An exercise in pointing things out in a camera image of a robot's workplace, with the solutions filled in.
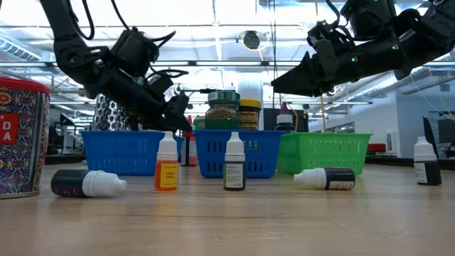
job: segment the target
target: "robotic arm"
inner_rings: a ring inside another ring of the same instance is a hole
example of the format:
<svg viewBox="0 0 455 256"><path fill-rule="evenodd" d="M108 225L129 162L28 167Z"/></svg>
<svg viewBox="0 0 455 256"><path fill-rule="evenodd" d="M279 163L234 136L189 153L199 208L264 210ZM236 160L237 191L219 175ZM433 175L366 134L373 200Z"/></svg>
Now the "robotic arm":
<svg viewBox="0 0 455 256"><path fill-rule="evenodd" d="M189 98L182 94L164 100L164 91L173 84L169 77L161 74L157 86L134 81L144 77L150 63L158 59L156 39L146 38L133 27L123 31L112 49L88 47L77 30L68 0L40 1L53 30L58 67L83 85L89 98L102 93L132 112L147 129L191 130L183 116Z"/></svg>
<svg viewBox="0 0 455 256"><path fill-rule="evenodd" d="M318 97L335 85L389 70L399 80L450 52L455 46L455 0L429 1L423 16L415 9L396 16L393 0L347 0L341 13L327 1L337 21L320 21L308 32L316 54L306 52L298 66L273 80L274 91ZM350 21L354 37L338 25L340 15Z"/></svg>

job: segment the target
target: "green basket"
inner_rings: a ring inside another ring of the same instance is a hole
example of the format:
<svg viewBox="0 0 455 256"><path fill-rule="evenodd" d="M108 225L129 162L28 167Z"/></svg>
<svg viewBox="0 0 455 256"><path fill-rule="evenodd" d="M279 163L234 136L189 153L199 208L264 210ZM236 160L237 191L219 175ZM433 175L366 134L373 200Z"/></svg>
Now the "green basket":
<svg viewBox="0 0 455 256"><path fill-rule="evenodd" d="M316 167L344 167L362 174L371 134L295 133L283 135L277 170L300 174Z"/></svg>

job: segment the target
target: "glass jar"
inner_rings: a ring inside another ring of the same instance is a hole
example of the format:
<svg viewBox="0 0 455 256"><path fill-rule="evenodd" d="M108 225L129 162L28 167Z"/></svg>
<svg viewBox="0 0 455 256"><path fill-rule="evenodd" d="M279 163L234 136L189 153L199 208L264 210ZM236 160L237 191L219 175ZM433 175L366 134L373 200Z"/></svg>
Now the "glass jar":
<svg viewBox="0 0 455 256"><path fill-rule="evenodd" d="M239 129L240 95L234 91L217 91L208 95L210 109L205 113L206 129Z"/></svg>

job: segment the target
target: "wooden table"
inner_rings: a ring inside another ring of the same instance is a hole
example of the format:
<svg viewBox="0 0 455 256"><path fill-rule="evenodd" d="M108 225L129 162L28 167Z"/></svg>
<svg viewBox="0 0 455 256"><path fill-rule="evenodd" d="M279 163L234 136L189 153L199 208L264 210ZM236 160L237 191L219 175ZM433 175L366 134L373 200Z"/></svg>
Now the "wooden table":
<svg viewBox="0 0 455 256"><path fill-rule="evenodd" d="M0 201L0 255L455 255L455 172L443 186L411 169L367 166L354 191L317 191L290 176L244 192L184 169L177 192L128 177L118 198L59 198L48 166L39 197Z"/></svg>

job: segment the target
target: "blue plastic basket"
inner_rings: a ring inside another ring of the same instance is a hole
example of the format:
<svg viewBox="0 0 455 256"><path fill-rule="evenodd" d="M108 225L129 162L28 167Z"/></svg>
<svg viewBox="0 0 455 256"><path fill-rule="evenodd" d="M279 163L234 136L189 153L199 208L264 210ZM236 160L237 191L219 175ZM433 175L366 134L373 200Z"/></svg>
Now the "blue plastic basket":
<svg viewBox="0 0 455 256"><path fill-rule="evenodd" d="M222 178L226 142L232 131L196 130L200 174ZM277 166L280 131L239 131L245 143L247 178L271 178Z"/></svg>
<svg viewBox="0 0 455 256"><path fill-rule="evenodd" d="M164 132L82 132L89 170L117 175L153 176ZM180 154L183 138L174 137Z"/></svg>

